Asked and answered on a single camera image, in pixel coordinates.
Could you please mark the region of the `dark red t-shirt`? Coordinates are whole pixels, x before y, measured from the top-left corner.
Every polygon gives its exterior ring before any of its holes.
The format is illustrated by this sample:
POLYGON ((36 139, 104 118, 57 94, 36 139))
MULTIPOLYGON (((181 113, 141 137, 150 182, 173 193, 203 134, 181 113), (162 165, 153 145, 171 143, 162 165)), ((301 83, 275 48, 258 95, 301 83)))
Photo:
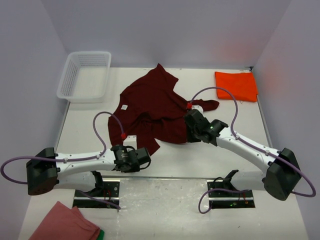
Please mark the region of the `dark red t-shirt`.
POLYGON ((183 116, 188 101, 174 92, 178 78, 158 64, 146 75, 129 85, 120 95, 114 117, 108 119, 108 132, 113 146, 123 143, 124 135, 135 135, 137 147, 154 154, 157 140, 171 144, 187 142, 183 116))

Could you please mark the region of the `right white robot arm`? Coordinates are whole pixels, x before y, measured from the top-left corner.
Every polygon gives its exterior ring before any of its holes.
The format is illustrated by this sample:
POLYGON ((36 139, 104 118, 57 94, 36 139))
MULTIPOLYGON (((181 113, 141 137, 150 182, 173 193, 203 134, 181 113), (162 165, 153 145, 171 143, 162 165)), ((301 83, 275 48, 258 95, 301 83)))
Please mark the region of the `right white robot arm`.
POLYGON ((223 121, 209 122, 203 114, 192 109, 183 116, 187 140, 204 142, 229 150, 258 167, 263 175, 264 189, 274 198, 285 201, 301 179, 293 167, 299 169, 295 154, 288 148, 279 151, 232 132, 223 121))

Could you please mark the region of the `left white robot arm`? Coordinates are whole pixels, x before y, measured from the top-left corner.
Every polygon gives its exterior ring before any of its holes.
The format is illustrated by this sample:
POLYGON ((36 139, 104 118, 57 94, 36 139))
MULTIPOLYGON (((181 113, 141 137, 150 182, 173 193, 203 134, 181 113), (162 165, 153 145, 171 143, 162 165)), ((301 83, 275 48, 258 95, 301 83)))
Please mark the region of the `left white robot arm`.
POLYGON ((102 171, 135 173, 150 164, 151 157, 145 147, 116 145, 104 153, 82 154, 55 153, 49 147, 26 163, 27 193, 38 196, 54 189, 71 189, 97 197, 105 188, 102 171))

